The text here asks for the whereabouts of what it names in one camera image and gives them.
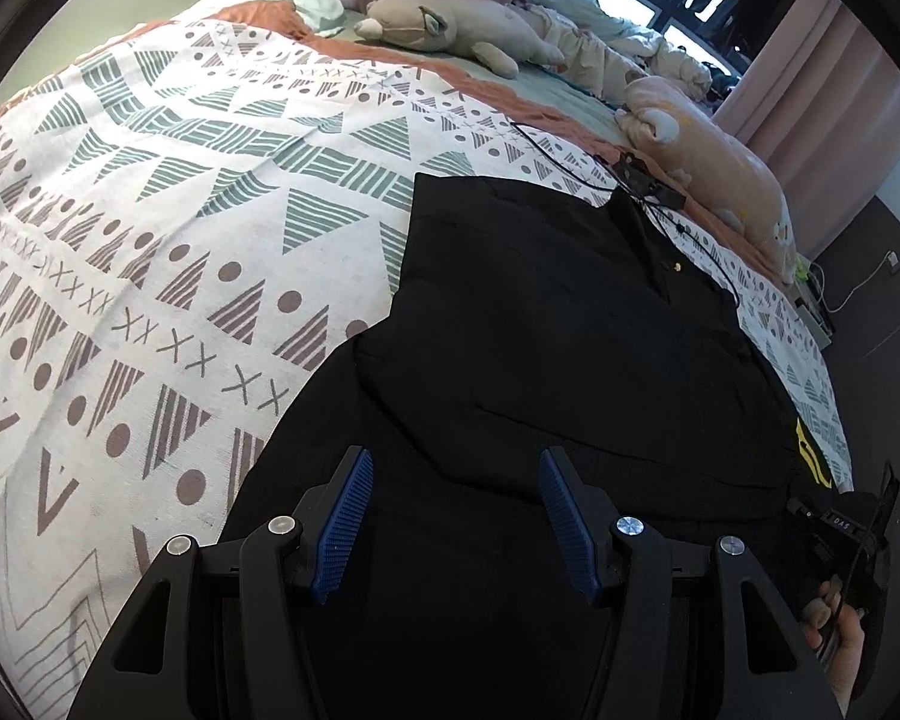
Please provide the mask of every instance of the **white patterned blanket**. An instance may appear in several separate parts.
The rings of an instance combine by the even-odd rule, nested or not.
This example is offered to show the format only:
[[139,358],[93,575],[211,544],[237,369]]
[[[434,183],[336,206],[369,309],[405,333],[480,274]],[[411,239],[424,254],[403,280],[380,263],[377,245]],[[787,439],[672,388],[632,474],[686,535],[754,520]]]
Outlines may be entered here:
[[[65,716],[154,552],[217,538],[293,396],[386,317],[415,172],[606,197],[435,74],[211,20],[111,47],[2,117],[0,659],[35,718]],[[715,252],[845,487],[816,346]]]

